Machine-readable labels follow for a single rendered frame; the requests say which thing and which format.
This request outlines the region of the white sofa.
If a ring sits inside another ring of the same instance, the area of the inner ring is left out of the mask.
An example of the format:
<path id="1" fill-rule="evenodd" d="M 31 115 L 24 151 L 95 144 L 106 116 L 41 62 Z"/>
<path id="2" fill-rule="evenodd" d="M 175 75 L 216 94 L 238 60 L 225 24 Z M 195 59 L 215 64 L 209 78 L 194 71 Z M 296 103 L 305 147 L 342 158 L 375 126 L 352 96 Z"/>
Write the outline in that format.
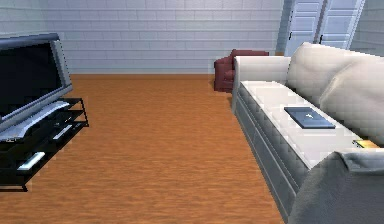
<path id="1" fill-rule="evenodd" d="M 232 111 L 285 224 L 384 224 L 384 146 L 286 86 L 291 57 L 238 56 Z M 311 107 L 334 129 L 302 129 L 285 107 Z"/>

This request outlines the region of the dark grey laptop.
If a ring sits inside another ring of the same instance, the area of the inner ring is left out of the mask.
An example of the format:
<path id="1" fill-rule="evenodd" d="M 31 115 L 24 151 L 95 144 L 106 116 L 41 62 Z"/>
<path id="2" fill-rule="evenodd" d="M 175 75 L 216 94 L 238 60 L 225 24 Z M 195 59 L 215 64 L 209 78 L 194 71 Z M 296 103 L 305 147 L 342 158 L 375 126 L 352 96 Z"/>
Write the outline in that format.
<path id="1" fill-rule="evenodd" d="M 284 110 L 302 129 L 334 129 L 335 125 L 311 107 L 285 107 Z"/>

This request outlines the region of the white sofa cushion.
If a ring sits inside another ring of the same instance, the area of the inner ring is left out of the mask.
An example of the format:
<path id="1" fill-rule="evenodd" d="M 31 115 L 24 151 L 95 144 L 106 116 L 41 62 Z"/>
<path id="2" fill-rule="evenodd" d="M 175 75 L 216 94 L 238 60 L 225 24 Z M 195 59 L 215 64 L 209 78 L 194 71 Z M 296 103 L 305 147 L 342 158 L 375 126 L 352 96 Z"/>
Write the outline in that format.
<path id="1" fill-rule="evenodd" d="M 291 57 L 286 86 L 319 106 L 321 96 L 337 73 L 370 60 L 372 57 L 365 53 L 304 42 Z"/>
<path id="2" fill-rule="evenodd" d="M 338 72 L 320 98 L 320 109 L 360 137 L 384 146 L 384 60 Z"/>

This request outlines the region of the white panelled room door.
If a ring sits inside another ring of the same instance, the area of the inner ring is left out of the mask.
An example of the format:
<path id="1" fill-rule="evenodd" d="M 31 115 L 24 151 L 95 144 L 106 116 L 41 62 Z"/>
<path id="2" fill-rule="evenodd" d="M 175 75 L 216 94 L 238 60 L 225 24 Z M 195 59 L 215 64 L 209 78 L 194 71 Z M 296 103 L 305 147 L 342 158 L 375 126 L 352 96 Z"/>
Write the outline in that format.
<path id="1" fill-rule="evenodd" d="M 316 42 L 349 49 L 366 0 L 325 0 Z"/>
<path id="2" fill-rule="evenodd" d="M 316 34 L 323 0 L 293 0 L 288 20 L 285 56 L 292 56 L 303 42 L 312 42 Z"/>

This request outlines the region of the black television stand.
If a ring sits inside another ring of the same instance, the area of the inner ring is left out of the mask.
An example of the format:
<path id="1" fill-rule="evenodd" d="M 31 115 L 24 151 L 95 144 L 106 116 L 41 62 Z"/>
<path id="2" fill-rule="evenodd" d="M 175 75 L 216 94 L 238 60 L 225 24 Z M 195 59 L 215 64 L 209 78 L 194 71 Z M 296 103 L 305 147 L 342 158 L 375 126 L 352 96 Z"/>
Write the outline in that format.
<path id="1" fill-rule="evenodd" d="M 27 192 L 26 184 L 83 127 L 88 118 L 82 98 L 61 98 L 66 105 L 41 119 L 26 131 L 23 138 L 0 141 L 0 191 Z M 59 140 L 52 140 L 63 128 L 72 128 Z M 34 153 L 45 156 L 28 171 L 18 171 Z"/>

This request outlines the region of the grey flat television set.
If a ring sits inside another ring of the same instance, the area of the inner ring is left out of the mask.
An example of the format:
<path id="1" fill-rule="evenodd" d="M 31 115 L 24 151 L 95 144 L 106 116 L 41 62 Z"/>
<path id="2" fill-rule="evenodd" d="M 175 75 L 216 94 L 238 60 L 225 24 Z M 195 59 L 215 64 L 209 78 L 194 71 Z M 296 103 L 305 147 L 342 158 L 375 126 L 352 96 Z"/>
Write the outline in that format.
<path id="1" fill-rule="evenodd" d="M 71 90 L 56 33 L 0 38 L 0 141 L 22 139 Z"/>

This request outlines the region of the yellow book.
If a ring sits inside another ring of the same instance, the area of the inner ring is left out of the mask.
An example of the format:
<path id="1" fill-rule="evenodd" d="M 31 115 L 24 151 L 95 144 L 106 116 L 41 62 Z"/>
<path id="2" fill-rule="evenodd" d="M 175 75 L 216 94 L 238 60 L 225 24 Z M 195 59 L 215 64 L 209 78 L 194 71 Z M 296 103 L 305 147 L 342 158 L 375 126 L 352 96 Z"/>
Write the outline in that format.
<path id="1" fill-rule="evenodd" d="M 352 143 L 358 148 L 380 148 L 370 140 L 353 140 Z"/>

